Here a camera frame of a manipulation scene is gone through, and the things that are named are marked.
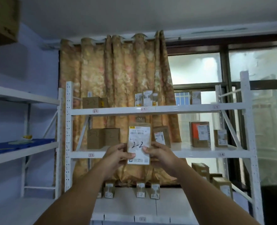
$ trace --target forearm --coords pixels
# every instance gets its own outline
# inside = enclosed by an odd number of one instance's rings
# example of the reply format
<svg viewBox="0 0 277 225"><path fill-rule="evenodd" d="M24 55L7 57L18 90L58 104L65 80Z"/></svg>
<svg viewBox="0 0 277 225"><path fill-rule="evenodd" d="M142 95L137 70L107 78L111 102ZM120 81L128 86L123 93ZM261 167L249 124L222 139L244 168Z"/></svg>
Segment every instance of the forearm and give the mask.
<svg viewBox="0 0 277 225"><path fill-rule="evenodd" d="M244 209L185 162L178 164L177 179L200 225L258 225Z"/></svg>
<svg viewBox="0 0 277 225"><path fill-rule="evenodd" d="M88 225L103 180L102 169L95 166L57 199L34 225Z"/></svg>

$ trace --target person's left hand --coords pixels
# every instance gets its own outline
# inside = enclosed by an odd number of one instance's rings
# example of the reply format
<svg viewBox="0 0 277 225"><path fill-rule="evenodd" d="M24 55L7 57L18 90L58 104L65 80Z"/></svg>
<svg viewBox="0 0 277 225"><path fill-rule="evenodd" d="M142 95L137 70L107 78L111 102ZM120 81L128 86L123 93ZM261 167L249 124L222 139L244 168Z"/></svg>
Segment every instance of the person's left hand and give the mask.
<svg viewBox="0 0 277 225"><path fill-rule="evenodd" d="M102 170L104 180L112 177L114 172L122 165L126 164L127 159L133 159L135 153L126 152L127 144L121 143L107 149L103 158L97 163Z"/></svg>

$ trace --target floral curtain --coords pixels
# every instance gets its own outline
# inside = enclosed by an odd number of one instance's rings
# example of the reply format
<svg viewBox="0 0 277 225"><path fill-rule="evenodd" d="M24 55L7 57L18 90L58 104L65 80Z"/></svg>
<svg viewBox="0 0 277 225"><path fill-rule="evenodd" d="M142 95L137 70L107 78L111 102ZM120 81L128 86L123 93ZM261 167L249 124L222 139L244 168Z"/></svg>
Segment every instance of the floral curtain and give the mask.
<svg viewBox="0 0 277 225"><path fill-rule="evenodd" d="M156 32L155 39L148 41L144 34L136 34L133 42L122 42L120 36L107 36L103 44L94 44L92 39L83 38L81 45L73 46L68 40L62 40L60 87L65 88L67 81L74 82L74 96L87 97L88 91L91 91L93 96L107 97L110 107L134 106L134 94L146 89L159 93L159 106L176 105L163 31ZM74 100L74 109L81 106L80 101ZM73 150L80 138L84 118L74 118ZM135 121L135 116L94 117L93 128L120 128L121 142L126 143L128 123L131 121ZM181 142L177 115L149 115L146 122L152 126L169 126L171 142ZM86 148L86 136L81 148ZM79 159L73 182L87 171L88 160ZM161 185L176 184L174 178L152 166L125 165L113 178L120 185L152 179L159 180Z"/></svg>

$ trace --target hand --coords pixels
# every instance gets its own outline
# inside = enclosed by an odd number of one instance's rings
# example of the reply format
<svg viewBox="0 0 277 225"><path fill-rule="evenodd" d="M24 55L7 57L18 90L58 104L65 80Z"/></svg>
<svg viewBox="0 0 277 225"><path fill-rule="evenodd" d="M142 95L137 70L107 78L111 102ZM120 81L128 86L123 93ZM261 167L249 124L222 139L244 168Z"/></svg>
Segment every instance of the hand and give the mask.
<svg viewBox="0 0 277 225"><path fill-rule="evenodd" d="M107 149L103 158L97 163L102 170L104 180L112 177L114 172L122 165L126 164L127 159L133 159L136 154L127 151L127 144L121 143Z"/></svg>
<svg viewBox="0 0 277 225"><path fill-rule="evenodd" d="M183 161L178 158L169 147L154 141L151 142L151 145L155 148L143 147L144 153L149 154L151 158L159 160L151 161L151 165L163 168L168 175L177 178L177 168Z"/></svg>

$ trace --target white shelf surface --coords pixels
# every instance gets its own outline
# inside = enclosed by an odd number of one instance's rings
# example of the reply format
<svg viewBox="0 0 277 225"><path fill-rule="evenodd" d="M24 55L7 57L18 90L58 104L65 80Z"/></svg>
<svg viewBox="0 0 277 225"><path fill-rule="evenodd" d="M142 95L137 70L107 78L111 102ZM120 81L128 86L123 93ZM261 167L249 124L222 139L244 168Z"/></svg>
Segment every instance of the white shelf surface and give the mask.
<svg viewBox="0 0 277 225"><path fill-rule="evenodd" d="M0 163L8 162L14 159L19 159L25 156L33 155L42 151L47 151L58 147L58 142L39 145L35 147L28 147L21 150L11 151L0 154Z"/></svg>
<svg viewBox="0 0 277 225"><path fill-rule="evenodd" d="M212 113L219 110L245 109L243 102L198 104L182 106L137 106L137 107L113 107L98 109L71 109L71 115L95 115L95 116L121 116L121 115L147 115L147 114L181 114L181 113Z"/></svg>
<svg viewBox="0 0 277 225"><path fill-rule="evenodd" d="M182 189L161 188L160 199L136 197L135 188L116 188L113 199L97 199L92 220L196 225L197 220Z"/></svg>
<svg viewBox="0 0 277 225"><path fill-rule="evenodd" d="M70 153L70 157L76 158L102 158L109 146L101 149L80 150ZM188 142L172 143L171 149L179 158L250 158L251 152L228 145L228 147L192 147Z"/></svg>
<svg viewBox="0 0 277 225"><path fill-rule="evenodd" d="M6 87L0 87L0 100L20 102L20 103L49 103L59 105L58 99L49 98L41 95L34 95L24 91L18 91Z"/></svg>
<svg viewBox="0 0 277 225"><path fill-rule="evenodd" d="M0 225L33 225L54 202L52 199L20 198L0 206Z"/></svg>

